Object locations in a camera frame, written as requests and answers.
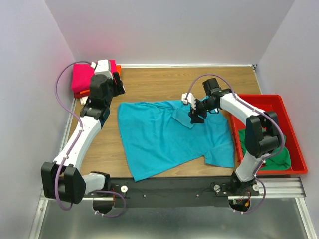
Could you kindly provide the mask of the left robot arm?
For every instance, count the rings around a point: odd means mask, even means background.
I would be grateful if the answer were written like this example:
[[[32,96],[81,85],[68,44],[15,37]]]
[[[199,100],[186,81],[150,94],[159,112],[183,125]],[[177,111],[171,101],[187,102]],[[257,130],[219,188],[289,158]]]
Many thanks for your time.
[[[110,115],[112,99],[125,93],[118,72],[112,77],[95,73],[91,78],[90,95],[77,116],[78,124],[63,150],[52,162],[41,167],[44,195],[58,203],[79,204],[86,194],[104,197],[110,193],[109,174],[93,171],[81,175],[80,169],[93,139]]]

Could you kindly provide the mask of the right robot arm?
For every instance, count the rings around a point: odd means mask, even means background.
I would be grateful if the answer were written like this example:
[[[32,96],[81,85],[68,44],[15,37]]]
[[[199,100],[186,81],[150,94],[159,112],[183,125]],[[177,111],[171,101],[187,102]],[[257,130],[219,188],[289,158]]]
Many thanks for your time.
[[[285,139],[279,127],[274,111],[263,111],[246,102],[236,94],[231,86],[221,89],[217,75],[203,82],[207,96],[197,99],[191,91],[182,94],[181,101],[190,105],[188,113],[191,123],[203,123],[207,114],[215,109],[222,109],[240,120],[245,125],[246,153],[240,165],[235,169],[228,184],[229,191],[241,195],[252,187],[256,175],[266,159],[279,154],[285,147]]]

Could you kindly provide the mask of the teal t shirt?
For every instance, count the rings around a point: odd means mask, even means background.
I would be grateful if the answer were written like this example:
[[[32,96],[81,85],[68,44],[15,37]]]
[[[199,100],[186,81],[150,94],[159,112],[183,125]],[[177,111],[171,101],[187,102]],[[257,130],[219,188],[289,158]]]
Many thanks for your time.
[[[191,124],[180,101],[121,103],[118,127],[135,181],[163,173],[203,156],[205,163],[233,168],[234,143],[227,119],[213,111],[203,124]]]

